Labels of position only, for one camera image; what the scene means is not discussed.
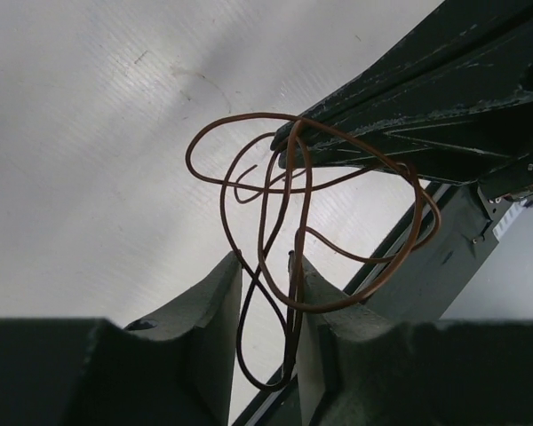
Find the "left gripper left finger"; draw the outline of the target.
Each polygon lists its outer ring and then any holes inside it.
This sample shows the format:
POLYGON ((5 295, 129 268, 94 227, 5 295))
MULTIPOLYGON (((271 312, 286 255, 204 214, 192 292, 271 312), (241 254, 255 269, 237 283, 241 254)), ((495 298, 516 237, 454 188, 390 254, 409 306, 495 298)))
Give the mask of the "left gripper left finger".
POLYGON ((242 268, 118 327, 107 319, 0 319, 0 425, 225 425, 242 268))

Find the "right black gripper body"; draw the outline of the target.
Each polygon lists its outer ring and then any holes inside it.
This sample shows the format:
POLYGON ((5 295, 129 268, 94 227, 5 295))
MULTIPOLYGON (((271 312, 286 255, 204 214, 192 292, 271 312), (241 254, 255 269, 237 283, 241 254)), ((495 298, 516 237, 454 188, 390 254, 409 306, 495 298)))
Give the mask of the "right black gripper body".
POLYGON ((477 192, 485 201, 518 201, 533 195, 533 148, 474 152, 489 161, 476 181, 477 192))

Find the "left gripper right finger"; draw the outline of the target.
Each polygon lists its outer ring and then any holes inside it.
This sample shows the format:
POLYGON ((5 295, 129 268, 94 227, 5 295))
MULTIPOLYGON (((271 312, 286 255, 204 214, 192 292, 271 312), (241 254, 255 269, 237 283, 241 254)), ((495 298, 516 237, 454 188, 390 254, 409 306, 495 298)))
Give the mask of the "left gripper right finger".
POLYGON ((305 425, 533 425, 533 321, 306 314, 297 379, 305 425))

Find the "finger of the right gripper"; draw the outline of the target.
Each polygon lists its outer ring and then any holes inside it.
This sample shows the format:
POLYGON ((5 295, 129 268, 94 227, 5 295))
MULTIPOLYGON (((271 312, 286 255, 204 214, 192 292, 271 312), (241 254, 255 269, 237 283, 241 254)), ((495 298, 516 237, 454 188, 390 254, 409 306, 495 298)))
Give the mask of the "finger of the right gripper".
POLYGON ((315 167, 366 167, 377 158, 347 133, 420 177, 468 185, 533 185, 533 106, 472 106, 376 118, 375 109, 337 120, 301 115, 315 167))
POLYGON ((371 67, 304 113, 336 129, 441 146, 533 146, 533 1, 445 1, 371 67))

